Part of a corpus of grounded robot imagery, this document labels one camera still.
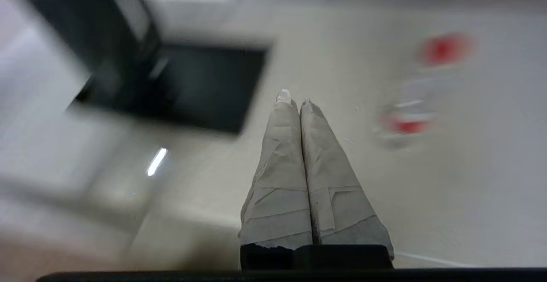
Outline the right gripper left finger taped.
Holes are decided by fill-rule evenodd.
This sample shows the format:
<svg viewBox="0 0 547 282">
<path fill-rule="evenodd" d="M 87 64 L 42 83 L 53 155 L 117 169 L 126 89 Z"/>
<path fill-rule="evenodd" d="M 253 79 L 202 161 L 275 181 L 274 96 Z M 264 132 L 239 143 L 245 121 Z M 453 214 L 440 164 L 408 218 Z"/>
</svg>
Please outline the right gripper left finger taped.
<svg viewBox="0 0 547 282">
<path fill-rule="evenodd" d="M 285 88 L 268 117 L 239 239 L 242 246 L 286 249 L 313 242 L 299 112 Z"/>
</svg>

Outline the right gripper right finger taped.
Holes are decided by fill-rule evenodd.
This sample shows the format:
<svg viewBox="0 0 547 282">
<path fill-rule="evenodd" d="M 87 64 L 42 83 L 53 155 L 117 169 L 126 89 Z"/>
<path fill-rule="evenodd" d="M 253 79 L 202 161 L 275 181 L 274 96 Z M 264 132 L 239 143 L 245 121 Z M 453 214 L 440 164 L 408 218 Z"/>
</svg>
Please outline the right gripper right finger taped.
<svg viewBox="0 0 547 282">
<path fill-rule="evenodd" d="M 394 259 L 387 228 L 364 193 L 326 116 L 310 99 L 301 105 L 300 122 L 315 244 L 381 245 Z"/>
</svg>

